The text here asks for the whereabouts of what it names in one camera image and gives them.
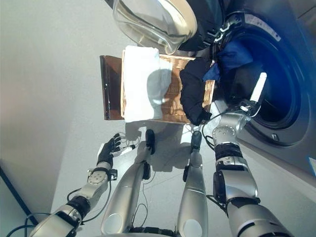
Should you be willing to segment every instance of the black cloth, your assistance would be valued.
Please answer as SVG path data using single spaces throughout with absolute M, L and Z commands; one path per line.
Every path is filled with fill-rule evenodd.
M 182 83 L 180 102 L 187 118 L 196 126 L 203 121 L 210 120 L 212 115 L 202 107 L 205 92 L 205 82 L 202 81 L 202 78 L 210 65 L 210 60 L 196 58 L 188 62 L 180 72 Z

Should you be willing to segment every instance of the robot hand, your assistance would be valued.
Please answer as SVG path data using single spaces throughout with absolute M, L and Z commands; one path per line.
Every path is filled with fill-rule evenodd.
M 121 148 L 121 137 L 115 134 L 102 144 L 98 153 L 97 167 L 88 171 L 88 181 L 69 202 L 40 222 L 31 232 L 31 237 L 74 237 L 87 213 L 96 206 L 108 182 L 116 180 L 117 170 L 112 169 L 113 157 L 135 148 Z

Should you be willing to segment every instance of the washing machine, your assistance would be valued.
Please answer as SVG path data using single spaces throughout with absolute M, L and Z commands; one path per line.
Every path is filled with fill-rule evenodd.
M 115 2 L 118 1 L 127 6 L 134 0 Z M 128 26 L 126 21 L 118 23 L 122 31 L 140 45 L 156 46 L 169 54 L 210 49 L 213 59 L 227 43 L 234 40 L 242 43 L 254 60 L 262 63 L 268 77 L 261 109 L 238 136 L 240 141 L 257 153 L 290 164 L 304 175 L 315 176 L 315 1 L 149 0 L 146 3 L 150 1 L 157 6 L 133 15 L 135 21 Z M 173 7 L 178 11 L 173 9 L 164 14 L 156 31 L 151 17 L 159 12 L 158 4 L 162 2 L 165 9 Z M 191 10 L 184 10 L 187 5 Z M 195 21 L 190 30 L 184 30 L 189 27 L 183 24 L 185 17 L 190 23 Z M 142 19 L 144 27 L 136 27 Z M 172 21 L 173 25 L 162 23 Z M 225 93 L 221 83 L 217 83 L 214 102 L 220 112 L 229 104 Z

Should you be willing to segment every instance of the black wire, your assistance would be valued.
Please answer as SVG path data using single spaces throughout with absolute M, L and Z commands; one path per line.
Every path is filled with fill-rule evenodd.
M 104 208 L 106 207 L 106 205 L 108 204 L 109 199 L 110 199 L 110 195 L 111 195 L 111 190 L 112 190 L 111 181 L 109 181 L 109 183 L 110 183 L 110 190 L 109 190 L 108 198 L 107 198 L 107 200 L 106 200 L 106 202 L 105 202 L 103 208 L 102 208 L 101 211 L 99 211 L 99 213 L 96 214 L 94 217 L 92 217 L 92 218 L 90 218 L 90 219 L 88 219 L 88 220 L 83 221 L 83 222 L 82 222 L 82 225 L 83 225 L 84 223 L 88 222 L 88 221 L 92 221 L 92 220 L 94 220 L 95 218 L 97 218 L 97 217 L 102 213 L 102 211 L 104 210 Z
M 145 222 L 146 222 L 146 220 L 147 220 L 147 217 L 148 217 L 148 201 L 147 201 L 147 198 L 146 198 L 146 195 L 145 195 L 145 192 L 144 192 L 144 187 L 145 187 L 146 184 L 149 184 L 149 183 L 151 183 L 151 182 L 154 180 L 154 178 L 155 178 L 155 176 L 156 176 L 156 173 L 157 173 L 157 172 L 155 171 L 155 173 L 154 173 L 152 179 L 151 179 L 149 182 L 143 183 L 142 192 L 143 192 L 143 195 L 144 195 L 146 204 L 144 204 L 144 203 L 138 204 L 138 206 L 137 206 L 137 208 L 136 208 L 136 211 L 135 211 L 135 213 L 134 213 L 133 219 L 132 219 L 132 225 L 134 224 L 134 220 L 135 220 L 135 216 L 136 216 L 136 213 L 137 213 L 137 211 L 138 211 L 138 208 L 139 208 L 139 206 L 141 206 L 141 205 L 143 205 L 143 206 L 145 207 L 145 209 L 146 209 L 146 216 L 145 216 L 145 219 L 144 219 L 144 221 L 143 221 L 143 223 L 141 224 L 140 227 L 143 227 L 144 224 L 145 224 Z
M 138 204 L 138 206 L 137 206 L 137 208 L 136 208 L 136 211 L 135 211 L 135 214 L 134 214 L 134 216 L 133 216 L 132 225 L 134 224 L 134 220 L 135 220 L 135 217 L 136 217 L 136 213 L 137 213 L 137 211 L 138 211 L 138 209 L 139 209 L 140 206 L 144 206 L 145 209 L 146 209 L 146 216 L 145 216 L 145 219 L 144 219 L 143 223 L 142 223 L 141 226 L 140 226 L 140 227 L 143 227 L 143 225 L 144 225 L 145 222 L 146 222 L 147 216 L 148 216 L 148 208 L 146 207 L 146 205 L 145 205 L 144 203 Z
M 206 126 L 209 122 L 211 122 L 212 120 L 214 120 L 215 118 L 217 118 L 217 117 L 219 117 L 219 116 L 222 116 L 222 115 L 227 114 L 227 113 L 237 113 L 237 112 L 239 112 L 239 111 L 240 111 L 240 110 L 222 112 L 222 113 L 220 113 L 220 114 L 214 116 L 213 118 L 211 118 L 207 123 L 205 123 L 205 124 L 202 126 L 202 136 L 204 137 L 205 142 L 206 142 L 206 144 L 210 147 L 210 149 L 212 149 L 213 151 L 215 151 L 215 150 L 214 150 L 214 144 L 211 143 L 211 142 L 208 140 L 209 138 L 213 140 L 213 137 L 211 137 L 211 136 L 209 136 L 209 135 L 205 136 L 205 134 L 204 134 L 204 128 L 205 128 L 205 126 Z
M 75 189 L 75 190 L 71 191 L 70 193 L 68 193 L 68 195 L 67 195 L 67 201 L 70 201 L 69 196 L 70 196 L 71 194 L 73 194 L 73 193 L 75 193 L 75 192 L 78 192 L 78 191 L 80 191 L 80 190 L 81 190 L 81 188 L 80 188 L 80 189 Z
M 33 226 L 33 225 L 23 225 L 23 226 L 19 226 L 19 227 L 17 227 L 17 228 L 14 228 L 12 231 L 10 231 L 7 235 L 6 235 L 6 237 L 10 237 L 14 232 L 16 232 L 16 231 L 18 231 L 18 230 L 20 230 L 20 229 L 26 229 L 26 228 L 32 228 L 32 227 L 35 227 L 35 226 Z
M 206 195 L 207 199 L 211 200 L 213 203 L 215 203 L 221 210 L 223 210 L 226 213 L 226 206 L 219 204 L 216 200 L 214 200 L 212 197 L 213 195 Z
M 28 215 L 26 218 L 25 218 L 25 221 L 24 221 L 24 226 L 27 226 L 28 225 L 28 220 L 34 216 L 34 215 L 50 215 L 50 213 L 43 213 L 43 212 L 34 212 L 34 213 L 31 213 L 30 215 Z M 27 228 L 24 229 L 24 237 L 27 237 Z

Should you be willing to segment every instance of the wooden laundry basket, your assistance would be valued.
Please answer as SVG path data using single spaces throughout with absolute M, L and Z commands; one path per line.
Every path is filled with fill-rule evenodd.
M 121 116 L 124 117 L 124 111 L 126 106 L 126 99 L 124 93 L 124 54 L 122 55 L 122 73 L 121 73 L 121 92 L 120 92 L 120 109 Z M 180 57 L 180 56 L 172 56 L 172 55 L 164 55 L 161 54 L 160 58 L 172 63 L 172 73 L 171 73 L 171 84 L 169 89 L 167 90 L 164 99 L 165 102 L 161 105 L 162 110 L 162 119 L 156 119 L 157 121 L 163 122 L 172 122 L 172 123 L 190 123 L 187 119 L 182 105 L 180 103 L 181 96 L 181 79 L 180 79 L 180 71 L 184 69 L 186 64 L 190 60 L 194 60 L 195 58 L 191 57 Z M 212 102 L 213 90 L 214 90 L 215 82 L 213 80 L 208 80 L 205 83 L 205 94 L 202 106 L 205 108 L 207 112 L 210 111 L 210 104 Z

